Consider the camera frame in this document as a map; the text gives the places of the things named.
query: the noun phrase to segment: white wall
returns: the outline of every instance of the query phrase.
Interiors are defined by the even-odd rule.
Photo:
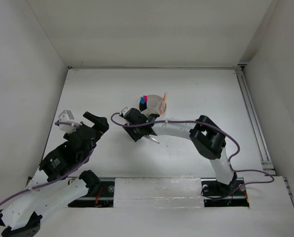
[[[37,169],[66,73],[27,2],[0,0],[0,201]]]
[[[254,35],[252,36],[244,54],[242,55],[240,61],[241,62],[249,62],[257,53],[258,49],[261,46],[264,34],[266,32],[267,24],[270,20],[272,15],[273,9],[276,5],[278,0],[272,0],[268,10],[266,11],[261,23],[259,24],[257,30],[255,31]]]
[[[278,0],[244,73],[274,167],[288,178],[294,201],[294,0]]]
[[[229,67],[238,64],[273,1],[28,3],[67,66]]]

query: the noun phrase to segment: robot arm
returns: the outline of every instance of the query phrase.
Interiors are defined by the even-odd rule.
[[[88,193],[94,194],[100,187],[99,178],[91,171],[84,171],[73,185],[58,190],[54,184],[65,179],[87,163],[97,141],[109,129],[106,118],[86,112],[83,115],[94,123],[88,127],[72,122],[70,111],[64,111],[55,124],[65,131],[67,140],[51,151],[39,164],[27,189],[8,208],[0,210],[0,226],[7,228],[3,237],[32,237],[40,230],[40,224],[59,209]]]
[[[128,125],[138,125],[158,120],[176,120],[160,117],[158,114],[145,116],[135,108],[125,108],[121,111]],[[197,121],[217,127],[207,116],[201,116]],[[229,166],[226,154],[225,136],[207,126],[192,123],[155,123],[148,126],[124,127],[125,131],[136,142],[144,136],[169,135],[191,140],[203,157],[209,159],[216,174],[216,180],[224,193],[229,193],[237,179],[237,175]]]

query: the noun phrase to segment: screw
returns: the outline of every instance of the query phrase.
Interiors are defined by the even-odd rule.
[[[246,186],[245,185],[241,185],[239,189],[244,192],[246,190]]]
[[[113,192],[114,192],[114,186],[112,186],[112,185],[109,186],[109,187],[108,187],[108,192],[109,192],[109,193],[113,193]]]
[[[202,190],[203,190],[204,192],[207,192],[207,191],[208,191],[208,185],[207,185],[207,184],[204,184],[204,185],[202,186]]]

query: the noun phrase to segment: white floor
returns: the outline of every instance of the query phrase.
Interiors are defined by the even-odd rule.
[[[260,155],[233,70],[109,69],[69,70],[55,120],[64,109],[76,121],[85,111],[110,117],[124,107],[137,107],[144,94],[168,92],[166,116],[209,116],[241,145],[236,169],[262,169]],[[65,140],[53,126],[45,154]],[[134,143],[110,123],[88,164],[99,177],[120,177],[114,208],[65,208],[42,225],[40,236],[294,236],[294,208],[284,181],[247,188],[250,208],[204,208],[197,186],[214,177],[210,163],[187,140],[158,137]],[[235,146],[227,140],[227,154]],[[266,180],[251,173],[245,181]],[[130,177],[169,179],[125,179]]]

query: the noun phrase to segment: white enclosure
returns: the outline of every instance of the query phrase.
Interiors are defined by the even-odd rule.
[[[236,66],[271,2],[28,0],[73,67]]]
[[[36,236],[294,237],[294,0],[0,0],[0,201],[64,142],[63,109],[88,123],[164,91],[167,117],[208,115],[239,140],[234,168],[262,170],[269,152],[275,182],[247,189],[250,208],[204,208],[215,173],[190,141],[134,143],[110,123],[74,176],[116,177],[114,208],[65,208]]]

